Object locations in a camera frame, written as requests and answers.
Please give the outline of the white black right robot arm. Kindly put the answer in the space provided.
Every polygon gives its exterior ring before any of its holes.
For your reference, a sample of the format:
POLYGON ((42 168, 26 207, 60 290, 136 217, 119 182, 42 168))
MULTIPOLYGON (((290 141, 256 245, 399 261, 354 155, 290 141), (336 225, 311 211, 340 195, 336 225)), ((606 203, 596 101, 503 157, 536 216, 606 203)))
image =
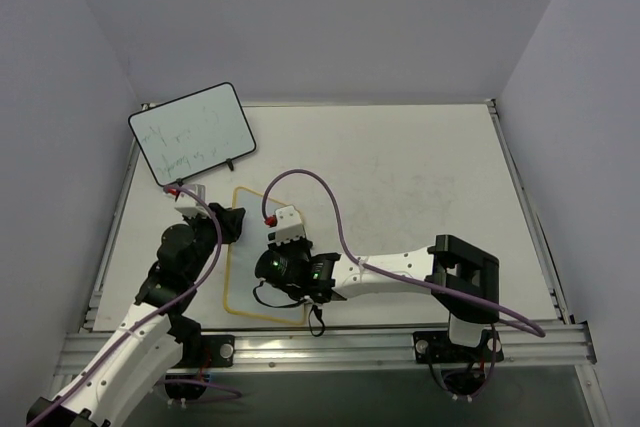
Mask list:
POLYGON ((320 306, 373 294, 420 293, 433 296, 449 313, 444 347, 464 360, 481 344, 483 331, 499 320, 493 307, 469 302, 499 301, 499 267, 494 255, 453 235, 438 235, 434 244, 414 251, 377 256, 345 253, 313 255, 306 239, 271 243, 254 269, 261 285, 283 292, 289 308, 320 306))

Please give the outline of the yellow framed whiteboard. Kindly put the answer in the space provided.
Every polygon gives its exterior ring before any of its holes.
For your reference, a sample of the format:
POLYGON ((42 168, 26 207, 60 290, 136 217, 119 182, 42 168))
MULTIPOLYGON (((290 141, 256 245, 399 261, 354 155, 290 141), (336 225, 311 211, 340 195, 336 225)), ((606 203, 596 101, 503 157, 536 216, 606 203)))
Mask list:
POLYGON ((298 327, 305 322, 304 307, 277 309, 291 299, 284 293, 264 284, 258 296, 269 307, 257 302, 253 289, 259 285, 255 276, 256 263, 267 250, 269 228, 261 211, 262 194, 246 187, 237 187, 232 206, 243 208, 242 232, 238 241, 228 246, 223 306, 232 318, 232 324, 240 328, 298 327))

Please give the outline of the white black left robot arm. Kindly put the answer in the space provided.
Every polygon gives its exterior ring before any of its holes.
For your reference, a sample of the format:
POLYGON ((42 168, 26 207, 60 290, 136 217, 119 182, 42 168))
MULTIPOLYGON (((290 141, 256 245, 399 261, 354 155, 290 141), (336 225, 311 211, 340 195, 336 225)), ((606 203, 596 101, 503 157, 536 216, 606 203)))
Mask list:
POLYGON ((221 247, 240 238, 246 211, 210 203, 180 212, 120 326, 53 399, 34 402, 27 425, 120 426, 170 368, 198 361, 201 326, 184 313, 221 247))

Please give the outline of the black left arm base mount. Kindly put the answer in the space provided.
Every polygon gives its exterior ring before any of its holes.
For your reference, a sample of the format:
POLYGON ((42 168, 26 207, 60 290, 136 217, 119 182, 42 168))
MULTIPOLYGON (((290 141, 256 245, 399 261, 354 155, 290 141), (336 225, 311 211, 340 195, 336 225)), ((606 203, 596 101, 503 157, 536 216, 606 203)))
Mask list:
POLYGON ((230 368, 234 364, 235 337, 229 334, 202 335, 198 341, 188 343, 178 369, 191 369, 194 373, 167 374, 161 386, 172 401, 196 402, 210 389, 210 369, 230 368))

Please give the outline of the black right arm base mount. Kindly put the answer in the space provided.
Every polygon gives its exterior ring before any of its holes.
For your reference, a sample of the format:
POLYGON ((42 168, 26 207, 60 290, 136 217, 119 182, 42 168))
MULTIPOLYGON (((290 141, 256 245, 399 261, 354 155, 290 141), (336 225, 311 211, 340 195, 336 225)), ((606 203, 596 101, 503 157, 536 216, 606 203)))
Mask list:
POLYGON ((454 401, 471 403, 504 361, 495 328, 484 330, 476 347, 453 344, 445 331, 416 331, 412 340, 416 363, 426 365, 436 385, 454 401))

